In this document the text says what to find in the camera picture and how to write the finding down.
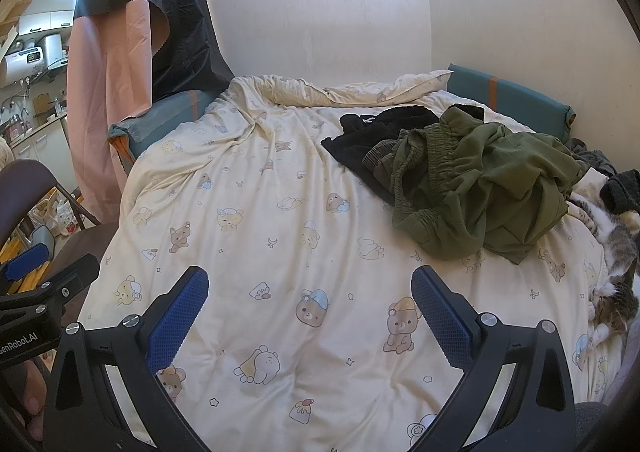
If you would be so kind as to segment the person's left hand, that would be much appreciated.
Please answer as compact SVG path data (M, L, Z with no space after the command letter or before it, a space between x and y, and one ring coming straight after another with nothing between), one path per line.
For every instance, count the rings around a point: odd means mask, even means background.
M40 368L32 360L15 365L3 373L21 409L14 413L35 442L42 441L43 411L46 406L47 384Z

